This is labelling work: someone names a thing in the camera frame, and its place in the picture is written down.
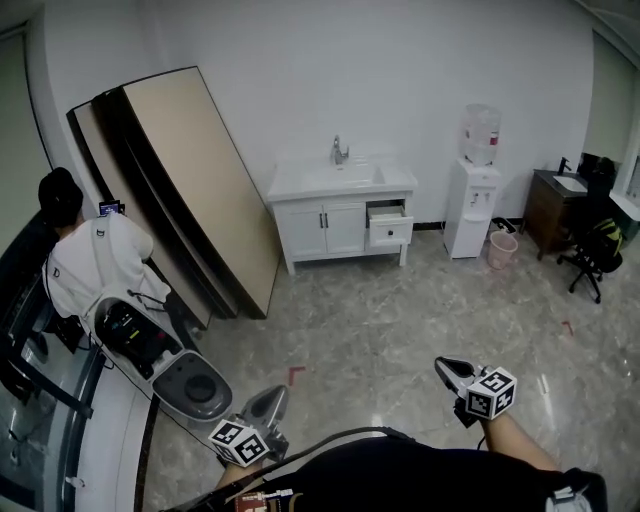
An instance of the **open drawer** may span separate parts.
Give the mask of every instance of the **open drawer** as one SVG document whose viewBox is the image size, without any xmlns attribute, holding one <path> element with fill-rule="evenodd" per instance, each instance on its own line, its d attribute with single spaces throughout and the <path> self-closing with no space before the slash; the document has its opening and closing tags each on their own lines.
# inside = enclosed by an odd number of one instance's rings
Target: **open drawer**
<svg viewBox="0 0 640 512">
<path fill-rule="evenodd" d="M 387 247 L 411 242 L 413 217 L 402 206 L 369 208 L 369 246 Z"/>
</svg>

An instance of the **cabinet leg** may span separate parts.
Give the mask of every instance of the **cabinet leg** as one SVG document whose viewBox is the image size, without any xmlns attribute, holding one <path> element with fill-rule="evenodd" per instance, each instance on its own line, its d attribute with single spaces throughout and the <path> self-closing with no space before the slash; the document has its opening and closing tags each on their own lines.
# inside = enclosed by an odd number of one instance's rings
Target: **cabinet leg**
<svg viewBox="0 0 640 512">
<path fill-rule="evenodd" d="M 290 276 L 295 276 L 296 275 L 296 267 L 295 267 L 293 261 L 289 261 L 288 259 L 285 259 L 284 261 L 287 264 L 287 272 L 289 272 L 289 275 Z"/>
<path fill-rule="evenodd" d="M 407 250 L 409 249 L 408 245 L 403 245 L 400 248 L 400 266 L 404 267 L 407 264 Z"/>
</svg>

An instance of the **faucet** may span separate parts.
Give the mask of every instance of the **faucet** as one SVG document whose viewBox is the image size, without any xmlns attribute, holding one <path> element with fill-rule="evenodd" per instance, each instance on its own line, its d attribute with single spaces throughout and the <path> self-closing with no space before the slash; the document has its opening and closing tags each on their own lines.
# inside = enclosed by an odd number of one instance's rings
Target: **faucet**
<svg viewBox="0 0 640 512">
<path fill-rule="evenodd" d="M 340 136 L 336 135 L 333 139 L 333 146 L 331 147 L 331 160 L 336 165 L 341 165 L 347 158 L 349 158 L 349 146 L 347 146 L 347 152 L 340 151 Z"/>
<path fill-rule="evenodd" d="M 562 160 L 560 160 L 560 167 L 558 167 L 558 176 L 561 176 L 565 169 L 568 169 L 570 171 L 572 170 L 571 167 L 567 165 L 567 162 L 569 162 L 569 160 L 567 160 L 565 157 L 562 157 Z"/>
</svg>

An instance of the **black office chair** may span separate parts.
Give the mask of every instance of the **black office chair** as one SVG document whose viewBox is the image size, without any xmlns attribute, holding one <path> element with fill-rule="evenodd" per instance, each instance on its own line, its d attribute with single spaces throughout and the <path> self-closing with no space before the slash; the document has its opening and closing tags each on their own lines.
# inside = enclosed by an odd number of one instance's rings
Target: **black office chair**
<svg viewBox="0 0 640 512">
<path fill-rule="evenodd" d="M 622 234 L 610 217 L 609 192 L 612 185 L 613 176 L 610 173 L 594 173 L 591 176 L 583 222 L 573 233 L 576 254 L 558 258 L 558 265 L 568 261 L 580 269 L 580 274 L 569 286 L 569 293 L 575 291 L 578 281 L 586 275 L 596 291 L 596 304 L 602 301 L 597 281 L 602 281 L 603 274 L 613 272 L 622 265 Z"/>
</svg>

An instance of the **red tape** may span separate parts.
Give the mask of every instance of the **red tape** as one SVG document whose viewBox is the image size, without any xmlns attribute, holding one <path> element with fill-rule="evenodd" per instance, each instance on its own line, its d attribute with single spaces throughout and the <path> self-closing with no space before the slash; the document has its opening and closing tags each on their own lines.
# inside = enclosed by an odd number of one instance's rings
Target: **red tape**
<svg viewBox="0 0 640 512">
<path fill-rule="evenodd" d="M 293 386 L 293 377 L 296 372 L 303 372 L 307 369 L 306 366 L 291 366 L 289 368 L 289 386 Z"/>
<path fill-rule="evenodd" d="M 571 322 L 569 322 L 568 320 L 565 320 L 564 322 L 562 322 L 562 325 L 566 325 L 569 328 L 569 334 L 573 336 L 573 329 L 571 328 Z"/>
</svg>

